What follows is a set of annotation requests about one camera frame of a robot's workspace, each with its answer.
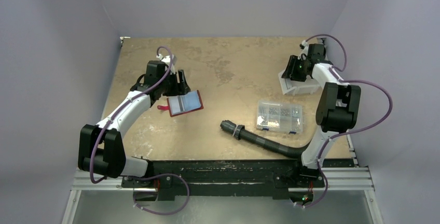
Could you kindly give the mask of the red leather card holder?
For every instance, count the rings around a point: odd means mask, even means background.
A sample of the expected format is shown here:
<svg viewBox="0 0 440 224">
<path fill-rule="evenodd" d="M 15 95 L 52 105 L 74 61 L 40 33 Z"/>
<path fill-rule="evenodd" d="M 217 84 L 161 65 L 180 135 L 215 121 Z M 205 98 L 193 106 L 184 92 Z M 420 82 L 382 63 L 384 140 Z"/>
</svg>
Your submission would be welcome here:
<svg viewBox="0 0 440 224">
<path fill-rule="evenodd" d="M 188 92 L 185 95 L 171 96 L 167 98 L 166 105 L 158 105 L 160 111 L 167 111 L 170 117 L 187 114 L 204 109 L 199 90 Z"/>
</svg>

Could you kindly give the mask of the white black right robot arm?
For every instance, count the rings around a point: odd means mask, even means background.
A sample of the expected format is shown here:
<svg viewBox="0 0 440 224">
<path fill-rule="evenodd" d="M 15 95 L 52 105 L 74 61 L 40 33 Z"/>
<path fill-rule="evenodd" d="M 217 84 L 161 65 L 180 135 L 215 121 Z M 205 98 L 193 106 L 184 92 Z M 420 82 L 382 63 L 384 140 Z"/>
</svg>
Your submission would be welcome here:
<svg viewBox="0 0 440 224">
<path fill-rule="evenodd" d="M 313 94 L 322 88 L 315 112 L 317 130 L 291 172 L 294 184 L 304 186 L 320 176 L 319 166 L 332 147 L 333 135 L 353 129 L 357 122 L 361 89 L 344 82 L 332 62 L 326 59 L 323 44 L 300 44 L 301 53 L 289 58 L 279 73 L 283 94 Z"/>
</svg>

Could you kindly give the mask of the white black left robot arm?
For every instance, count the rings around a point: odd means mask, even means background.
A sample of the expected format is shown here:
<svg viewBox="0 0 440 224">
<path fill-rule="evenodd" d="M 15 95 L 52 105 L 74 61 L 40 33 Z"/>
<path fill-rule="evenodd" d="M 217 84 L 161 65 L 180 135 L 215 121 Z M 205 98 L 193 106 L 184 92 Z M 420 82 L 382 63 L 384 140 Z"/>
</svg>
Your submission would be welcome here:
<svg viewBox="0 0 440 224">
<path fill-rule="evenodd" d="M 123 102 L 99 123 L 86 124 L 80 131 L 77 166 L 89 172 L 93 183 L 120 176 L 134 177 L 141 187 L 155 180 L 154 165 L 145 158 L 126 155 L 123 137 L 137 119 L 162 96 L 180 96 L 190 92 L 185 72 L 174 70 L 164 61 L 149 61 L 146 71 L 131 86 Z"/>
</svg>

